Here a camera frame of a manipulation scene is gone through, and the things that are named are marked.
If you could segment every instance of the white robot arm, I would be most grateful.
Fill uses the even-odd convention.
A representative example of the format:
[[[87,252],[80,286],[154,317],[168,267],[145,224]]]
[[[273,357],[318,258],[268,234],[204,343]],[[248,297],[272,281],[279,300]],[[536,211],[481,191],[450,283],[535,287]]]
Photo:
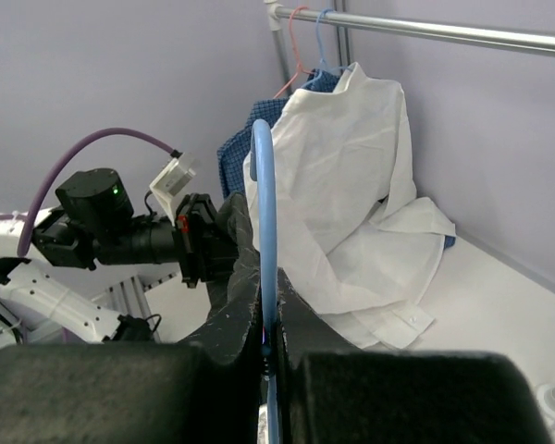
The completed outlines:
[[[41,224],[50,211],[42,210],[36,225]],[[121,339],[121,335],[128,339],[128,323],[134,324],[134,334],[136,324],[142,327],[141,339],[148,336],[145,321],[95,305],[49,276],[45,271],[48,262],[34,245],[28,260],[16,259],[23,223],[23,215],[0,215],[1,299],[31,308],[86,342]]]
[[[150,185],[166,215],[133,216],[117,172],[79,171],[55,190],[61,206],[41,210],[64,166],[103,137],[125,135],[149,142],[171,160]],[[232,239],[218,229],[208,195],[183,195],[195,160],[134,129],[96,131],[78,141],[52,167],[27,214],[0,215],[0,298],[53,319],[88,342],[148,340],[148,322],[99,307],[55,282],[43,266],[94,270],[103,265],[179,263],[189,288],[198,281],[228,279],[238,257]]]

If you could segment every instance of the white tabletop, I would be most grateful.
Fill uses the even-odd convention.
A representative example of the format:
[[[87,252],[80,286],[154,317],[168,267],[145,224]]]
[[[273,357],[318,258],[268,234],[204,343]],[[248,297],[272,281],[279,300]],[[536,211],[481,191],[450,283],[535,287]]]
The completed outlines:
[[[201,327],[210,311],[205,284],[190,290],[176,276],[145,292],[151,313],[162,315],[158,336],[161,342],[177,342]]]
[[[412,350],[499,352],[531,388],[555,383],[555,294],[474,245],[444,252],[420,305],[437,321]]]

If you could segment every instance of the blue hanger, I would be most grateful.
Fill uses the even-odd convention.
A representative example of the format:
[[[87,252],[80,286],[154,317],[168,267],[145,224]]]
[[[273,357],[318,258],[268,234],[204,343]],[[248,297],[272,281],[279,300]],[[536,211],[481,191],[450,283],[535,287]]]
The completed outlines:
[[[320,25],[321,25],[321,19],[327,14],[327,12],[333,12],[335,11],[335,9],[331,9],[329,7],[323,9],[318,17],[316,18],[316,22],[314,23],[314,33],[316,35],[316,41],[318,43],[318,54],[320,56],[319,59],[319,69],[318,69],[318,75],[316,77],[314,77],[314,79],[312,80],[308,80],[306,83],[304,83],[303,86],[301,86],[301,88],[308,88],[309,86],[313,85],[314,83],[316,83],[317,81],[319,81],[321,79],[321,77],[323,77],[323,71],[332,71],[334,69],[350,69],[350,67],[334,67],[334,68],[330,68],[328,63],[327,63],[327,58],[325,56],[325,46],[323,45],[323,39],[321,38],[321,31],[320,31]]]
[[[278,383],[272,362],[273,337],[278,322],[278,216],[276,169],[271,129],[262,119],[253,123],[251,137],[251,179],[257,182],[259,206],[259,255],[261,256],[261,308],[265,329],[262,354],[268,363],[267,424],[269,443],[279,443]]]

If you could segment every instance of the purple cable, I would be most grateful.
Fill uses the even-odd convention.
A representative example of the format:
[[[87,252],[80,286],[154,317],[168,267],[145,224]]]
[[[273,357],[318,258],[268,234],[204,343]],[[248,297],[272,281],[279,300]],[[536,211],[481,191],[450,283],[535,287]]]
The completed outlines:
[[[99,139],[103,139],[103,137],[107,136],[130,136],[135,137],[137,139],[142,139],[143,141],[149,142],[152,145],[157,146],[161,150],[166,151],[167,153],[173,155],[176,151],[168,146],[166,143],[159,141],[155,137],[149,136],[148,134],[144,134],[143,132],[136,131],[135,129],[128,129],[128,128],[107,128],[101,129],[99,131],[94,132],[86,136],[81,141],[77,142],[72,148],[68,150],[67,153],[62,155],[62,157],[55,163],[52,169],[47,173],[45,179],[43,180],[37,194],[29,207],[29,213],[27,214],[27,219],[25,220],[25,225],[22,228],[22,232],[20,233],[20,239],[18,240],[18,247],[17,247],[17,255],[18,257],[25,257],[29,252],[29,248],[31,247],[31,236],[33,232],[33,228],[35,226],[35,219],[37,218],[37,214],[41,209],[41,205],[43,204],[43,200],[45,196],[49,192],[49,189],[56,181],[57,176],[59,173],[64,169],[64,167],[69,163],[72,158],[82,151],[83,148],[90,145],[93,142],[98,141]]]

